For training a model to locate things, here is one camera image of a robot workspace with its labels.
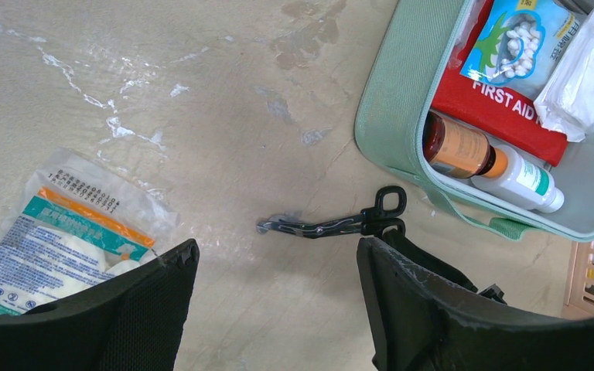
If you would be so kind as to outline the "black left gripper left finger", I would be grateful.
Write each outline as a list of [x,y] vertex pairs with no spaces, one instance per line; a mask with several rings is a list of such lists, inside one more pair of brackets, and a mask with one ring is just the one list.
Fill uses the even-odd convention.
[[200,259],[194,239],[23,315],[0,315],[0,370],[172,370]]

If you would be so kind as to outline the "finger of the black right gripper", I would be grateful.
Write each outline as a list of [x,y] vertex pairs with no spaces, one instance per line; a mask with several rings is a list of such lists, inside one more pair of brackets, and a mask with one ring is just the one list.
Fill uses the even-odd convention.
[[479,291],[474,283],[463,272],[416,246],[402,232],[399,232],[398,230],[389,230],[384,232],[381,239],[414,263],[436,273],[446,280],[482,297],[507,305],[504,300],[504,292],[496,284]]

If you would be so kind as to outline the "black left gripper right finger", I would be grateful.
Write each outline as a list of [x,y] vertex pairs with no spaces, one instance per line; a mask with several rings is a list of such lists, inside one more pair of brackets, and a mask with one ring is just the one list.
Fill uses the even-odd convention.
[[363,238],[357,266],[379,370],[594,370],[594,317],[513,308]]

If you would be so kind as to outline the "black handled scissors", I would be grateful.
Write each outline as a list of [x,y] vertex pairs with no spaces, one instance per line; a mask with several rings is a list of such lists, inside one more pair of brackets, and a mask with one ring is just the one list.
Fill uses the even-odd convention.
[[257,231],[261,234],[276,231],[308,239],[350,234],[382,237],[386,229],[396,229],[405,234],[405,222],[400,216],[407,202],[407,193],[402,187],[389,185],[378,189],[372,207],[362,209],[358,214],[320,223],[306,223],[286,215],[274,215],[268,220],[260,220]]

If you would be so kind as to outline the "brown glass medicine bottle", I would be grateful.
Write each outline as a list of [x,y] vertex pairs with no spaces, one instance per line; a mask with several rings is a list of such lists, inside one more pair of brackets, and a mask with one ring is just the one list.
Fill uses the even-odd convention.
[[434,111],[427,114],[422,147],[434,170],[455,179],[498,178],[508,166],[506,153],[484,133]]

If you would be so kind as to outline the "white bottle green label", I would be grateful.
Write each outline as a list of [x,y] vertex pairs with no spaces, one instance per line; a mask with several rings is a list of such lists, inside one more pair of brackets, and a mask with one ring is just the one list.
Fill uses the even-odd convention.
[[509,145],[496,145],[493,150],[496,160],[491,170],[470,179],[476,188],[525,210],[553,213],[562,208],[565,195],[549,171]]

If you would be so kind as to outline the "red first aid pouch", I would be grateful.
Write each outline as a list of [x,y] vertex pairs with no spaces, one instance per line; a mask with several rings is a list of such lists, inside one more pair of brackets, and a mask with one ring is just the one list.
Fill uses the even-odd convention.
[[491,1],[471,2],[468,18],[459,32],[462,39],[452,49],[432,109],[557,166],[568,142],[563,134],[540,126],[532,100],[512,89],[486,85],[461,74],[492,4]]

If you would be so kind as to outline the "blue wet wipes packet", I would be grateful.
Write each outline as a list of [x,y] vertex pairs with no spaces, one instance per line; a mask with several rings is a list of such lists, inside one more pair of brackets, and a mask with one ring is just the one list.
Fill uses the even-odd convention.
[[535,100],[584,19],[553,0],[495,1],[460,74]]

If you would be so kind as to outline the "white gauze packets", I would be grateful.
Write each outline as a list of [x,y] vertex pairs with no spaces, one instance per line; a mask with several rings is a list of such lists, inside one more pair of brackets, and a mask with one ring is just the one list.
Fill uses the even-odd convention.
[[534,100],[540,125],[579,143],[594,132],[594,7]]

